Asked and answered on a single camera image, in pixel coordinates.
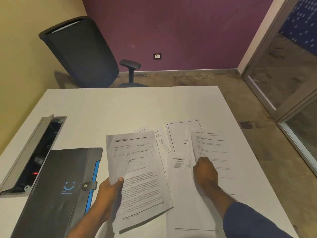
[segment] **forearm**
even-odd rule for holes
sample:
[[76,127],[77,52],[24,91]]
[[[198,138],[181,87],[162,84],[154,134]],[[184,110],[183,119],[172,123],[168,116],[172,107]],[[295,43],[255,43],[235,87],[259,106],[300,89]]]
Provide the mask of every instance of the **forearm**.
[[203,190],[212,200],[221,218],[224,218],[227,208],[236,200],[225,193],[217,184],[210,183]]
[[104,212],[95,204],[82,220],[69,232],[67,238],[92,238],[104,222]]

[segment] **chair armrest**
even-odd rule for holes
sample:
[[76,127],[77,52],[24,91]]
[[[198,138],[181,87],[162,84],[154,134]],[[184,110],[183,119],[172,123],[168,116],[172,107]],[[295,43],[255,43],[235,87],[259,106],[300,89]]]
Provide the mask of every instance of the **chair armrest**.
[[133,70],[135,69],[139,69],[141,67],[141,64],[138,63],[138,62],[134,62],[134,61],[131,61],[131,60],[127,60],[127,59],[122,59],[119,64],[121,66],[124,66],[124,67],[127,67],[127,68],[131,68]]

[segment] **baseboard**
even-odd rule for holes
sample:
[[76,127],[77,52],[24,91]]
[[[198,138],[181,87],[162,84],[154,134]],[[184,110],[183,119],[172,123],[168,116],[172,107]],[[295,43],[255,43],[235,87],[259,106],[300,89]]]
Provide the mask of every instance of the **baseboard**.
[[[238,70],[237,68],[220,68],[220,69],[185,69],[185,70],[158,70],[154,72],[175,72],[175,71],[203,71],[203,70],[212,70],[212,71],[224,71],[224,70]],[[134,71],[138,73],[147,73],[149,71]]]

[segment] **chair backrest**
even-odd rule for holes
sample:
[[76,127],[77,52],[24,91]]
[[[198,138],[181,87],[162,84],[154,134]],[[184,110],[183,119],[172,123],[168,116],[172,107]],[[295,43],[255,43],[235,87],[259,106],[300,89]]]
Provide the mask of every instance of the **chair backrest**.
[[119,74],[108,44],[89,17],[65,21],[39,37],[80,88],[107,88]]

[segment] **glass panel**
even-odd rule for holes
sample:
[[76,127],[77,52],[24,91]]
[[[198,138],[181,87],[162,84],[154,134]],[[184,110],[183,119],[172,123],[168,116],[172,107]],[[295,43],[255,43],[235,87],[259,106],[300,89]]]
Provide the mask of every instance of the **glass panel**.
[[286,124],[317,160],[317,100],[289,119]]
[[299,0],[250,74],[278,108],[317,72],[317,0]]

